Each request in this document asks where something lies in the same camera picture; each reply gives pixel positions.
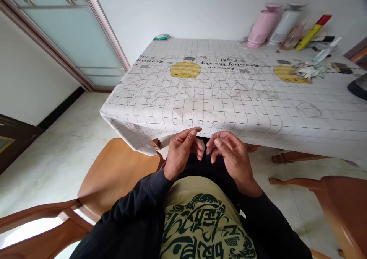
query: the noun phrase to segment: table leg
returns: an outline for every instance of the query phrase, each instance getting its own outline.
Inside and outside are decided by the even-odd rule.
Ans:
[[[294,151],[287,152],[287,153],[281,153],[280,155],[275,155],[271,157],[271,159],[273,160],[273,163],[293,163],[296,161],[319,160],[319,159],[324,159],[324,158],[329,158],[329,157],[301,153],[301,152],[294,152]]]

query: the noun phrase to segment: yellow tube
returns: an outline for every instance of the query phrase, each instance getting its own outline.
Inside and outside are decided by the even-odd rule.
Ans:
[[[296,47],[296,50],[303,50],[307,44],[310,42],[310,40],[312,39],[312,37],[320,30],[320,28],[322,28],[322,25],[314,25],[312,30],[310,30],[307,35],[302,39],[302,41],[298,44],[298,46]]]

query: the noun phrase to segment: white thermos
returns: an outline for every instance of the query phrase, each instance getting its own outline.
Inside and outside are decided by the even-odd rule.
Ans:
[[[288,3],[289,8],[284,10],[282,15],[282,19],[279,24],[276,26],[274,32],[268,39],[268,46],[276,46],[279,45],[283,39],[287,36],[287,34],[291,31],[292,28],[297,24],[297,20],[299,18],[300,13],[302,12],[301,8],[306,6],[306,4],[299,3]]]

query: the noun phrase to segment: graphic print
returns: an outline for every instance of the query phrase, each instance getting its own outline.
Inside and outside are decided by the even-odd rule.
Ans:
[[[210,194],[197,194],[188,204],[166,210],[162,258],[257,257],[247,233],[226,216],[225,204]]]
[[[312,84],[312,82],[307,81],[307,78],[299,78],[297,75],[290,74],[289,72],[293,70],[295,70],[295,68],[290,66],[276,66],[273,71],[274,74],[284,82]]]
[[[196,78],[200,72],[200,66],[193,62],[179,62],[171,67],[172,77]]]

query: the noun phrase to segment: black sleeve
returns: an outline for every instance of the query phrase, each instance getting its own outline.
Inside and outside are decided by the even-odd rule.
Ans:
[[[70,259],[102,258],[100,254],[113,245],[116,236],[137,217],[155,209],[172,184],[164,176],[163,169],[142,178],[111,210],[103,213],[91,232],[78,244]]]
[[[265,193],[258,198],[241,195],[239,201],[246,215],[246,232],[256,238],[271,258],[312,259],[309,248]]]

